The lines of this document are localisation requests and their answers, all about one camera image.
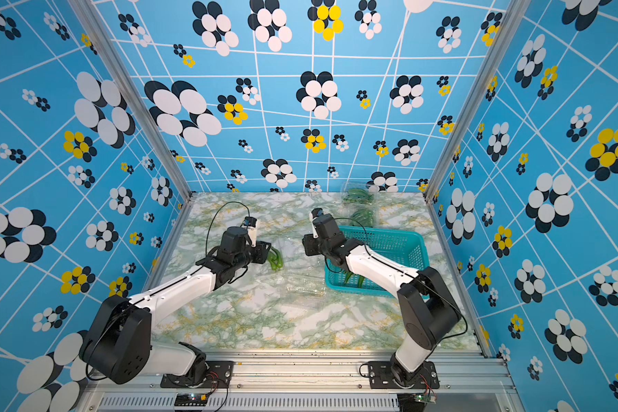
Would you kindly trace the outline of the green pepper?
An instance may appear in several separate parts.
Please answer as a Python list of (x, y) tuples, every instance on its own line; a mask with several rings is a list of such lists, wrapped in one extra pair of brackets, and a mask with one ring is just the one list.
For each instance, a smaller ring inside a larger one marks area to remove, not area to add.
[(346, 271), (344, 273), (343, 286), (345, 287), (362, 288), (364, 282), (365, 282), (364, 276), (357, 275), (350, 271)]

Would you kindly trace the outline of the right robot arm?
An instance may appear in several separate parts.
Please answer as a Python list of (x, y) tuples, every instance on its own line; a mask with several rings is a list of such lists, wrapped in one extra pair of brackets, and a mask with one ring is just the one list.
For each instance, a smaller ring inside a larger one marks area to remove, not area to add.
[(312, 233), (302, 240), (307, 256), (321, 255), (332, 267), (363, 276), (397, 298), (406, 336), (391, 357), (391, 374), (399, 386), (410, 388), (425, 360), (464, 317), (441, 274), (430, 266), (398, 264), (346, 237), (321, 208), (312, 210), (310, 221)]

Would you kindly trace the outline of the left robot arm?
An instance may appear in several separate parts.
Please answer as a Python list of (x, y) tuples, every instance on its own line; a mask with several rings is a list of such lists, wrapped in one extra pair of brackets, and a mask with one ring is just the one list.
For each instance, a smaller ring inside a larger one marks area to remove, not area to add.
[(190, 269), (151, 290), (103, 301), (79, 351), (86, 373), (122, 385), (139, 375), (161, 374), (176, 387), (209, 379), (206, 354), (190, 343), (156, 343), (152, 329), (181, 307), (233, 283), (250, 264), (265, 264), (271, 243), (256, 228), (231, 227), (221, 243)]

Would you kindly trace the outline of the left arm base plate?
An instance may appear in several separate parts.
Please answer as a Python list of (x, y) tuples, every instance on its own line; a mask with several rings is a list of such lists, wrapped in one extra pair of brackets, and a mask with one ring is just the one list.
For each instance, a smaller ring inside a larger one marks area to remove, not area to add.
[(222, 389), (227, 388), (233, 377), (235, 363), (231, 360), (202, 360), (185, 375), (165, 374), (162, 388), (172, 389)]

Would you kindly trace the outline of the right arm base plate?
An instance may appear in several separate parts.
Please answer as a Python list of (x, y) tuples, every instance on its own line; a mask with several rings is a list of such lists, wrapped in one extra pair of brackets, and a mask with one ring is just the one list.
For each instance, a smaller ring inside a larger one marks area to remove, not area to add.
[(423, 362), (415, 372), (406, 371), (392, 362), (367, 362), (370, 387), (374, 390), (435, 390), (440, 388), (439, 377), (433, 362)]

